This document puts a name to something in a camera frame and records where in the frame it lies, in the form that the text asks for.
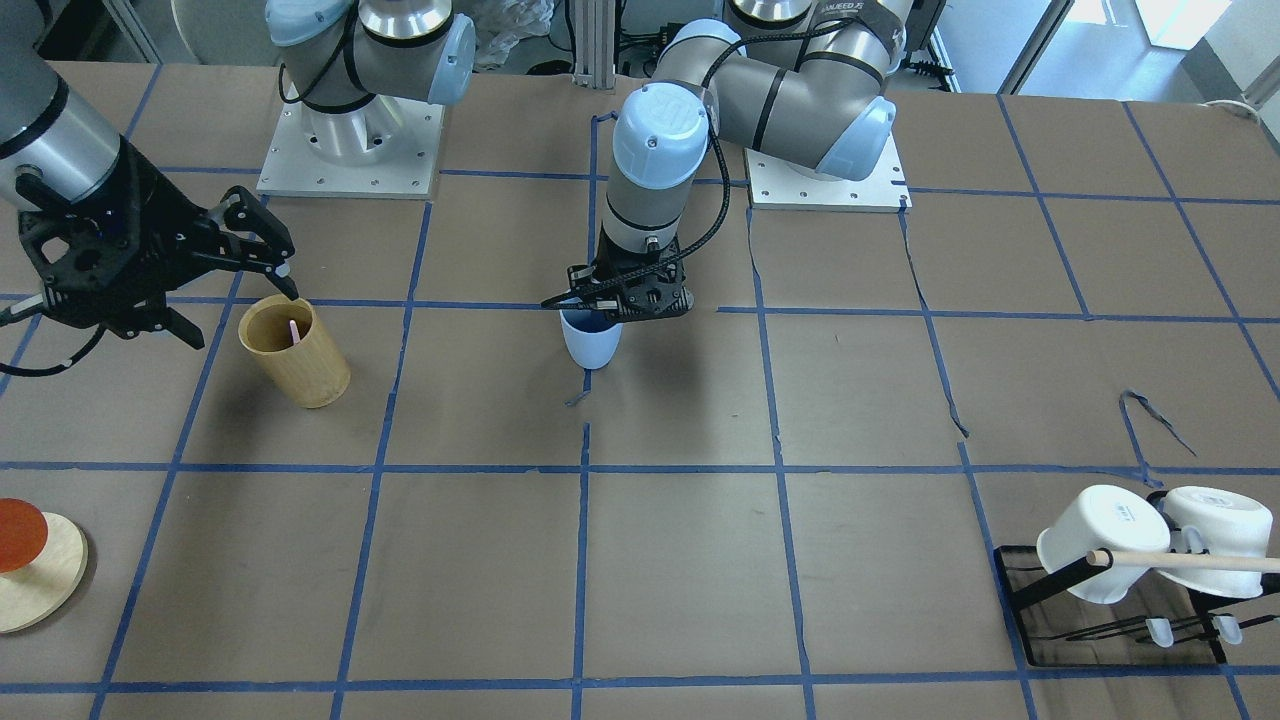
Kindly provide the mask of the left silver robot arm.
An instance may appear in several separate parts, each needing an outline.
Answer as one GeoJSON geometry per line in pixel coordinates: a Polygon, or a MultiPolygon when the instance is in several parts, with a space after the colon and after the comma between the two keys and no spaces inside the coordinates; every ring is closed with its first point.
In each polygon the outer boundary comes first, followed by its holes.
{"type": "Polygon", "coordinates": [[[845,181],[870,174],[896,115],[887,77],[906,51],[909,1],[727,1],[687,23],[625,100],[612,137],[593,263],[544,309],[617,323],[694,305],[684,261],[704,243],[680,223],[694,176],[723,143],[845,181]]]}

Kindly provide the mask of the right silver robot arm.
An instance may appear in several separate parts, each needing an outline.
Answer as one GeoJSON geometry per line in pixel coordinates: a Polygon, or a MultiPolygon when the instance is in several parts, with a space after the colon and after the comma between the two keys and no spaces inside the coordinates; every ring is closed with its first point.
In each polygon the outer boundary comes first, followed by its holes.
{"type": "Polygon", "coordinates": [[[285,297],[294,245],[247,188],[214,208],[191,202],[38,54],[49,1],[5,1],[3,19],[3,197],[41,291],[6,307],[128,340],[166,331],[192,348],[201,331],[166,295],[209,272],[265,275],[285,297]]]}

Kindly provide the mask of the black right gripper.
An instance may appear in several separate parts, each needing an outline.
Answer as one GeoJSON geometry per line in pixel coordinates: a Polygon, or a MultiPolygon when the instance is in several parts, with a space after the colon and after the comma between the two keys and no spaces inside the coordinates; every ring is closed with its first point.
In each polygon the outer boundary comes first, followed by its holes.
{"type": "Polygon", "coordinates": [[[205,347],[202,331],[166,292],[212,269],[264,275],[288,300],[300,291],[291,232],[248,190],[210,210],[191,202],[127,141],[97,190],[70,201],[33,167],[18,172],[20,243],[42,281],[44,315],[74,328],[105,325],[122,340],[166,332],[205,347]]]}

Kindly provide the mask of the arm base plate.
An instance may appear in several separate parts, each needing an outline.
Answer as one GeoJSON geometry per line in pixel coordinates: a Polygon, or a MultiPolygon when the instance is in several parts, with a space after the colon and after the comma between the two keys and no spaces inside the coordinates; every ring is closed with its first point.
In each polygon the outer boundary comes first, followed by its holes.
{"type": "Polygon", "coordinates": [[[890,137],[872,173],[844,179],[751,149],[744,151],[751,205],[786,211],[897,213],[913,206],[896,142],[890,137]]]}
{"type": "Polygon", "coordinates": [[[279,197],[429,200],[445,108],[379,95],[343,114],[282,110],[256,188],[279,197]]]}

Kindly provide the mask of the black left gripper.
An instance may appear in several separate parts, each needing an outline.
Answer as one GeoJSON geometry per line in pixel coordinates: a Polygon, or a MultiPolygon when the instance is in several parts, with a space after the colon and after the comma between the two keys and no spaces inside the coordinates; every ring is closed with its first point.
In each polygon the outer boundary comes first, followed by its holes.
{"type": "Polygon", "coordinates": [[[685,287],[680,240],[654,252],[631,252],[603,234],[595,261],[568,268],[571,297],[616,323],[682,316],[694,307],[685,287]]]}

